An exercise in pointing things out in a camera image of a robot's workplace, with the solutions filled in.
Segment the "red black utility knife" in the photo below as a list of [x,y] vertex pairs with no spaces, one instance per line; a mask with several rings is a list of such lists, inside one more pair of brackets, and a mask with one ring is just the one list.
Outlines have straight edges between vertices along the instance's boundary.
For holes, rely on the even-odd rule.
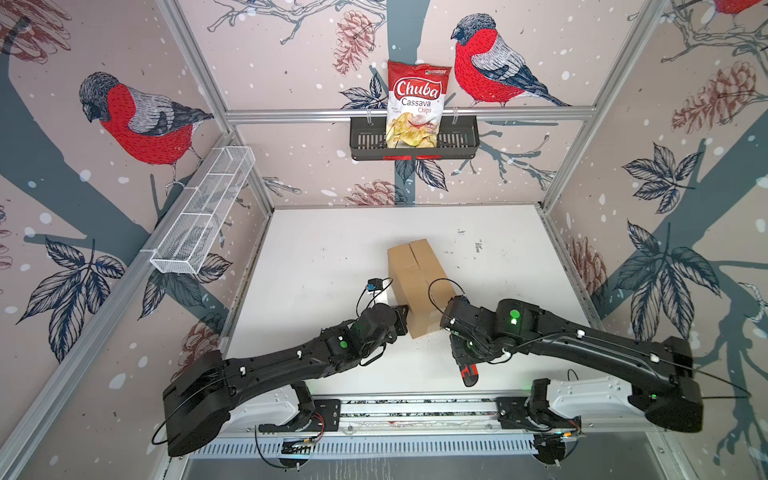
[[474,387],[479,380],[479,372],[476,364],[463,364],[459,366],[462,382],[465,387]]

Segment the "brown cardboard express box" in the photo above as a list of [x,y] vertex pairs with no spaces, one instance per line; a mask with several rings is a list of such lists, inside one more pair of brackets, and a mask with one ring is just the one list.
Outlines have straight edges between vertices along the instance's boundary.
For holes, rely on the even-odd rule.
[[407,305],[407,328],[413,339],[441,329],[442,311],[457,295],[426,239],[389,248],[388,273],[399,305]]

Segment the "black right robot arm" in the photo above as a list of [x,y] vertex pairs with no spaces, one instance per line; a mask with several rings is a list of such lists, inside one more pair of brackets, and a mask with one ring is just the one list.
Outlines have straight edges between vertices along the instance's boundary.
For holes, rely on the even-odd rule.
[[658,427],[682,433],[702,430],[701,389],[694,379],[691,348],[681,338],[631,340],[521,300],[503,299],[491,311],[465,296],[448,302],[440,327],[451,334],[452,355],[465,379],[476,375],[474,365],[501,357],[555,357],[628,382],[629,403]]

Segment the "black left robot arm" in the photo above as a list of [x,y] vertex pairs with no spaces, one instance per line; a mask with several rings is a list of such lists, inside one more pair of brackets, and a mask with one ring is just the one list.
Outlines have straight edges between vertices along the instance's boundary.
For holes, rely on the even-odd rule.
[[168,454],[180,457],[205,446],[232,410],[257,396],[374,362],[377,349],[408,333],[408,313],[406,305],[376,303],[292,348],[248,358],[203,354],[163,391]]

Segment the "Chuba cassava chips bag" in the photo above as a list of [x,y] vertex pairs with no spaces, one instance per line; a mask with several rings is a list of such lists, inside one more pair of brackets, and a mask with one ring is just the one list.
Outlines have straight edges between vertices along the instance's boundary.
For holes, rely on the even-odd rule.
[[436,148],[450,67],[388,63],[388,148]]

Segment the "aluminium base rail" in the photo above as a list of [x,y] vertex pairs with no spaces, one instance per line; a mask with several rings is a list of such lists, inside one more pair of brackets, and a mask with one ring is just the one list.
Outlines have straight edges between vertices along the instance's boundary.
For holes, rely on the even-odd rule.
[[531,455],[543,463],[563,461],[576,444],[596,434],[652,432],[640,415],[588,412],[556,427],[525,427],[520,397],[388,397],[322,399],[310,423],[275,432],[257,406],[243,408],[193,459],[264,459],[279,468],[314,460],[388,457]]

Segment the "white mesh wall shelf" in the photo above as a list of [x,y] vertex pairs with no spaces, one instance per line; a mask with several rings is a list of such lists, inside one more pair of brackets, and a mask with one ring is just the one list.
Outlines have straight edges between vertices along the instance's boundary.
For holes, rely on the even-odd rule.
[[201,272],[255,162],[246,146],[226,146],[213,154],[211,165],[150,259],[163,274]]

